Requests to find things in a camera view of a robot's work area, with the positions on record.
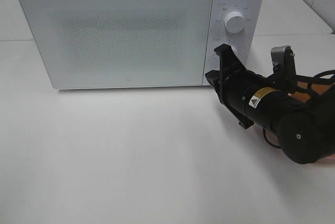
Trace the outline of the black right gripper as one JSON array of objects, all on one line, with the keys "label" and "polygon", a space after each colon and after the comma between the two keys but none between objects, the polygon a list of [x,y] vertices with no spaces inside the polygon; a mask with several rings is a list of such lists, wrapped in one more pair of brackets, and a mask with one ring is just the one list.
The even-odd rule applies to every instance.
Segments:
[{"label": "black right gripper", "polygon": [[261,125],[262,117],[249,106],[256,89],[262,87],[261,76],[247,70],[230,45],[223,43],[214,52],[220,57],[220,71],[207,72],[207,82],[212,87],[218,87],[220,102],[238,119],[242,128],[247,129],[254,123]]}]

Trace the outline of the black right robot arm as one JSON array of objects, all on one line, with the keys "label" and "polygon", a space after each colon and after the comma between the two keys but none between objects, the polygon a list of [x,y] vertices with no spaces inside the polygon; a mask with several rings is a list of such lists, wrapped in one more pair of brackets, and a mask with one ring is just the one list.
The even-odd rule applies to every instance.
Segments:
[{"label": "black right robot arm", "polygon": [[242,128],[257,124],[273,132],[276,148],[298,164],[334,154],[334,70],[298,75],[290,46],[271,50],[268,77],[246,69],[230,45],[218,46],[215,54],[220,68],[205,77]]}]

